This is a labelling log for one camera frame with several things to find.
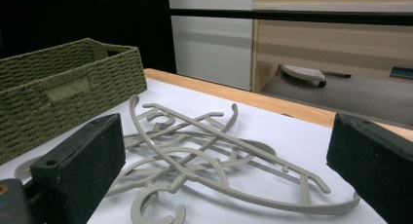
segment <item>floor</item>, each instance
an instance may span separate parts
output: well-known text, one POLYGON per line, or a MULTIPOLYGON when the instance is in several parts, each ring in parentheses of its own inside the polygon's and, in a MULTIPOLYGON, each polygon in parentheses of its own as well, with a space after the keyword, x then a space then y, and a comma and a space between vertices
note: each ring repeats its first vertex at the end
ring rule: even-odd
POLYGON ((261 93, 413 130, 413 84, 323 74, 327 85, 319 88, 279 70, 261 93))

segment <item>green wicker basket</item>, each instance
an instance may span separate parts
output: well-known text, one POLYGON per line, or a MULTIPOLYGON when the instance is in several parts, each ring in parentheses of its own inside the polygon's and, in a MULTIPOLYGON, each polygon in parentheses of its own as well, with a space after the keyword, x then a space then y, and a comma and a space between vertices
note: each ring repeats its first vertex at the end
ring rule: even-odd
POLYGON ((0 165, 145 90, 136 47, 86 38, 0 59, 0 165))

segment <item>white table surface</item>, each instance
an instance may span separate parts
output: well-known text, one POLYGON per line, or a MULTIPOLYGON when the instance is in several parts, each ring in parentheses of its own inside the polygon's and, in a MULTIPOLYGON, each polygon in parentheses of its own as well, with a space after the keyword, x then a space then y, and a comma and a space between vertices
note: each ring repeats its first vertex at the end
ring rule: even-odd
MULTIPOLYGON (((140 102, 136 113, 146 112, 143 103, 158 103, 165 107, 195 118, 207 112, 223 112, 223 123, 232 115, 232 101, 172 86, 147 79, 148 90, 139 95, 140 102)), ((120 113, 124 134, 136 133, 129 115, 128 101, 102 113, 104 116, 120 113)), ((239 117, 228 131, 232 136, 261 141, 275 148, 277 155, 296 166, 305 168, 320 176, 331 188, 328 195, 319 189, 311 189, 316 204, 335 204, 346 202, 353 197, 354 189, 335 171, 326 165, 326 152, 331 129, 303 122, 255 107, 238 104, 239 117)), ((68 131, 49 142, 25 153, 0 167, 0 179, 14 176, 15 168, 22 162, 43 155, 58 145, 81 126, 68 131)), ((127 152, 127 165, 136 162, 140 156, 127 152)), ((271 166, 281 172, 281 168, 271 166)), ((230 187, 240 189, 256 196, 277 201, 300 201, 299 186, 289 180, 265 172, 264 170, 243 166, 229 169, 230 187)), ((89 223, 131 223, 131 203, 141 188, 130 190, 102 200, 89 223)), ((247 204, 215 192, 206 186, 187 181, 176 193, 160 193, 160 199, 146 210, 145 216, 158 220, 167 215, 175 216, 178 205, 186 206, 185 223, 386 223, 364 200, 352 211, 337 215, 323 216, 295 213, 247 204)))

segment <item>desk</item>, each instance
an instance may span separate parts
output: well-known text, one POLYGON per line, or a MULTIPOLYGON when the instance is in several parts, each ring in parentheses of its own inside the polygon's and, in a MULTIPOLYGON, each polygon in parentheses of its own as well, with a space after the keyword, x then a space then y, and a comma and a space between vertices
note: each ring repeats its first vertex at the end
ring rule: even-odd
MULTIPOLYGON (((413 0, 254 0, 256 10, 413 12, 413 0)), ((252 90, 259 92, 278 64, 409 82, 390 77, 413 66, 413 26, 256 20, 252 90)))
MULTIPOLYGON (((239 105, 240 115, 236 125, 229 131, 231 135, 260 140, 272 145, 277 150, 279 157, 310 171, 316 171, 332 188, 329 197, 326 200, 321 199, 323 202, 347 201, 353 194, 353 188, 325 164, 325 154, 331 128, 275 114, 257 106, 274 105, 273 111, 281 110, 291 116, 301 116, 300 112, 308 115, 314 113, 317 116, 329 116, 333 113, 318 111, 316 108, 279 101, 256 93, 239 91, 157 70, 145 69, 145 75, 148 78, 148 90, 139 95, 141 102, 136 108, 137 112, 142 111, 141 105, 143 103, 155 102, 172 110, 185 113, 189 117, 199 116, 210 111, 222 111, 225 116, 230 116, 231 104, 235 101, 239 105)), ((135 130, 132 127, 128 112, 128 102, 126 101, 99 116, 121 113, 124 134, 131 134, 135 133, 135 130)), ((80 127, 76 127, 1 166, 0 179, 13 176, 13 169, 21 162, 48 152, 80 127)), ((135 154, 127 152, 126 166, 137 158, 135 154)), ((278 185, 279 179, 270 179, 271 184, 274 182, 277 185, 269 185, 270 183, 260 182, 266 177, 256 177, 257 174, 252 173, 253 171, 256 172, 257 169, 242 173, 244 176, 242 178, 253 179, 247 181, 247 183, 231 176, 231 179, 236 181, 235 186, 246 190, 254 188, 258 190, 256 195, 267 196, 274 193, 280 196, 281 199, 285 199, 285 196, 292 196, 288 198, 294 199, 294 194, 297 191, 290 189, 289 183, 278 185)), ((239 173, 234 170, 232 175, 237 174, 239 173)), ((104 199, 89 223, 131 223, 131 202, 139 191, 139 189, 133 189, 104 199)), ((319 201, 319 195, 315 195, 317 201, 319 201)), ((281 223, 385 223, 364 201, 361 201, 359 206, 349 213, 339 216, 319 216, 245 204, 192 182, 185 183, 185 188, 182 188, 182 191, 175 195, 161 193, 160 197, 160 203, 147 210, 151 219, 159 218, 159 215, 163 217, 172 214, 176 209, 176 205, 183 203, 187 205, 187 222, 185 223, 274 223, 277 221, 281 223)))

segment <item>tangled hangers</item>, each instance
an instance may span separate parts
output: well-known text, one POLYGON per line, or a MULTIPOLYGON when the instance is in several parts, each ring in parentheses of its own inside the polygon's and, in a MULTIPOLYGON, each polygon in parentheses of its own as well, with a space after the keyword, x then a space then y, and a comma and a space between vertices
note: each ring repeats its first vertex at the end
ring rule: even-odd
POLYGON ((309 189, 309 180, 313 180, 323 193, 327 194, 330 192, 328 186, 319 178, 316 174, 309 172, 303 168, 300 168, 294 164, 291 164, 275 155, 275 152, 266 147, 263 144, 256 143, 253 141, 242 140, 235 138, 231 135, 226 134, 226 131, 232 127, 238 115, 238 109, 236 105, 233 105, 234 115, 227 123, 226 126, 219 124, 218 122, 211 119, 211 117, 219 117, 222 114, 212 113, 204 115, 196 119, 190 119, 182 114, 174 112, 166 107, 158 104, 144 104, 144 108, 152 108, 144 114, 135 116, 134 109, 139 101, 137 95, 134 95, 130 99, 130 111, 133 122, 139 132, 138 135, 127 136, 126 144, 127 147, 133 147, 140 145, 143 141, 146 145, 153 150, 157 156, 152 158, 144 159, 130 167, 126 168, 121 172, 118 178, 115 180, 111 189, 108 192, 108 196, 118 194, 129 190, 134 187, 143 187, 145 189, 136 197, 131 208, 131 218, 134 223, 183 223, 185 216, 185 208, 181 205, 176 213, 176 218, 168 216, 157 222, 146 220, 143 217, 144 210, 158 198, 159 191, 168 191, 170 193, 175 193, 187 180, 194 182, 199 182, 205 186, 214 189, 217 192, 223 193, 225 195, 231 196, 233 198, 272 208, 278 208, 288 211, 311 213, 311 214, 324 214, 324 215, 335 215, 347 212, 358 205, 359 196, 355 193, 352 200, 333 205, 312 205, 311 194, 309 189), (143 127, 140 125, 139 121, 144 118, 154 118, 156 116, 168 116, 169 122, 156 125, 152 131, 145 132, 143 127), (177 125, 175 127, 168 128, 168 126, 173 122, 171 119, 180 119, 184 123, 177 125), (201 123, 201 121, 207 121, 212 126, 201 123), (203 132, 193 132, 193 131, 178 131, 188 126, 195 126, 201 129, 203 132), (160 147, 157 145, 153 139, 162 136, 173 136, 172 141, 160 147), (171 145, 176 145, 180 140, 185 137, 202 137, 207 139, 207 143, 201 146, 199 149, 187 148, 187 147, 170 147, 171 145), (233 145, 231 157, 227 162, 218 162, 213 159, 209 154, 205 153, 207 148, 210 148, 218 140, 231 143, 233 145), (246 152, 247 155, 240 159, 238 153, 240 151, 246 152), (169 155, 171 152, 186 152, 189 153, 185 158, 179 158, 169 155), (196 165, 196 166, 185 166, 188 162, 192 161, 196 157, 201 157, 206 161, 206 164, 196 165), (277 202, 269 199, 259 198, 238 190, 234 190, 230 187, 228 179, 226 177, 223 167, 235 167, 236 165, 241 165, 248 163, 253 157, 259 157, 272 164, 278 164, 282 166, 282 171, 289 173, 294 171, 299 176, 299 185, 301 190, 302 203, 301 204, 291 204, 277 202), (153 162, 156 160, 163 160, 169 166, 166 168, 156 168, 136 171, 135 168, 143 164, 153 162), (195 171, 200 169, 214 168, 219 176, 219 183, 215 181, 210 181, 205 179, 195 173, 195 171), (166 175, 167 173, 173 172, 177 174, 174 181, 171 184, 166 183, 156 183, 156 181, 166 175), (127 185, 121 188, 115 188, 116 183, 126 175, 133 174, 145 174, 145 178, 135 181, 132 185, 127 185))

